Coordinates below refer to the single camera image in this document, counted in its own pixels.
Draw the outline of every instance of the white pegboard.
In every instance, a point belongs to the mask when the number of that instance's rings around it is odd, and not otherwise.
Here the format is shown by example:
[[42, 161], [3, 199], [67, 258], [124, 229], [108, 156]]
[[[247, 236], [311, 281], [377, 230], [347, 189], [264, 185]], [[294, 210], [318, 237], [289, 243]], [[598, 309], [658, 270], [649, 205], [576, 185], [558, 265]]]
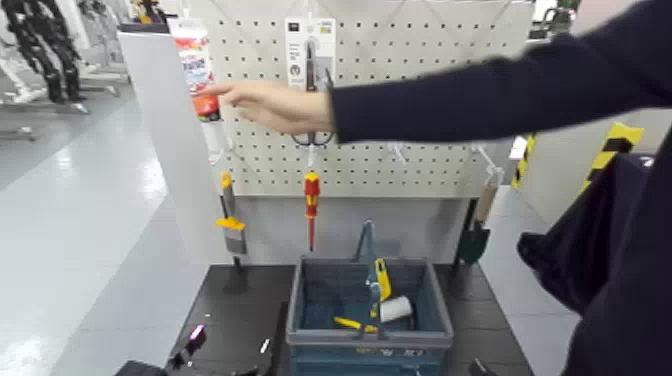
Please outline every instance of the white pegboard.
[[[199, 0], [192, 14], [209, 31], [215, 79], [286, 82], [285, 17], [302, 16], [303, 0]], [[337, 22], [336, 86], [416, 79], [428, 72], [520, 53], [534, 4], [512, 1], [323, 0], [316, 17]], [[437, 126], [469, 126], [451, 124]], [[224, 132], [234, 149], [229, 170], [236, 193], [302, 196], [310, 170], [307, 151], [287, 135], [270, 132], [222, 108]], [[406, 163], [387, 143], [318, 149], [312, 169], [331, 197], [474, 197], [487, 176], [469, 145], [404, 144]], [[495, 161], [504, 165], [506, 161]]]

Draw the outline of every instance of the black object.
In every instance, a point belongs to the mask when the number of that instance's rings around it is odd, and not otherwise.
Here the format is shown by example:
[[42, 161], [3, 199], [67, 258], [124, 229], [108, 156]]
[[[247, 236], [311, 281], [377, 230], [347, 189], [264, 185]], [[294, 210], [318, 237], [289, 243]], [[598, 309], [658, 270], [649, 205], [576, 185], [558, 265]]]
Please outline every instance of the black object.
[[622, 262], [629, 221], [650, 172], [644, 166], [649, 157], [617, 155], [545, 235], [520, 237], [518, 252], [541, 285], [579, 314]]
[[[63, 103], [61, 76], [49, 59], [40, 42], [41, 39], [54, 51], [61, 62], [65, 91], [68, 99], [79, 102], [84, 99], [79, 91], [79, 70], [75, 61], [81, 59], [75, 50], [68, 33], [65, 18], [54, 0], [1, 0], [7, 15], [7, 29], [11, 31], [18, 44], [18, 50], [28, 65], [41, 73], [47, 84], [49, 99], [54, 103]], [[53, 17], [47, 15], [49, 10]]]
[[475, 264], [483, 253], [490, 238], [490, 230], [483, 228], [483, 222], [473, 221], [474, 211], [478, 205], [478, 199], [471, 199], [467, 208], [467, 216], [462, 225], [460, 240], [457, 243], [457, 251], [453, 259], [453, 267], [457, 270], [460, 263], [467, 265]]

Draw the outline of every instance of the label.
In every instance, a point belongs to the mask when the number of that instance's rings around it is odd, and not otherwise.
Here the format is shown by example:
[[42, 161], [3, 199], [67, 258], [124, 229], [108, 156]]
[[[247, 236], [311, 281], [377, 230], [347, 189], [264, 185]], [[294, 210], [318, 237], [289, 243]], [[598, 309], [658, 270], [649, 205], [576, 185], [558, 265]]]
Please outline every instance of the label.
[[[287, 84], [306, 90], [312, 75], [315, 90], [326, 91], [336, 77], [336, 21], [333, 18], [285, 19]], [[307, 63], [308, 48], [313, 50], [312, 69]]]
[[[205, 36], [176, 36], [175, 42], [177, 43], [189, 92], [193, 94], [203, 90], [208, 85], [214, 84], [207, 38]], [[219, 101], [216, 95], [192, 97], [192, 103], [201, 122], [221, 119]]]

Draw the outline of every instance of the white tape roll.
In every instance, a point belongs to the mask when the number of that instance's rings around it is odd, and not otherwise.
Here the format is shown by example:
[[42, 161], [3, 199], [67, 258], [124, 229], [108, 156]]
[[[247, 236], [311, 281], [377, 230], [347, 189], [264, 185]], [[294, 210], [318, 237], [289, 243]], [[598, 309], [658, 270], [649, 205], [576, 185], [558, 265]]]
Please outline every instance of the white tape roll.
[[380, 305], [380, 321], [388, 322], [402, 317], [410, 316], [413, 313], [411, 301], [405, 296], [400, 296], [391, 300], [384, 301]]

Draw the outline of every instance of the hand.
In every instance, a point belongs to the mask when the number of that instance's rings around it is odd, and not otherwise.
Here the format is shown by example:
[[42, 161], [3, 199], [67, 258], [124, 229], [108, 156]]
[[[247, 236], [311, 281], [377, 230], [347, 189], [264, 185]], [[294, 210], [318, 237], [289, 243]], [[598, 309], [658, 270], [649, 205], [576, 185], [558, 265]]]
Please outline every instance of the hand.
[[233, 81], [195, 95], [221, 95], [223, 103], [242, 108], [243, 118], [278, 132], [333, 132], [327, 93], [298, 91], [270, 81]]

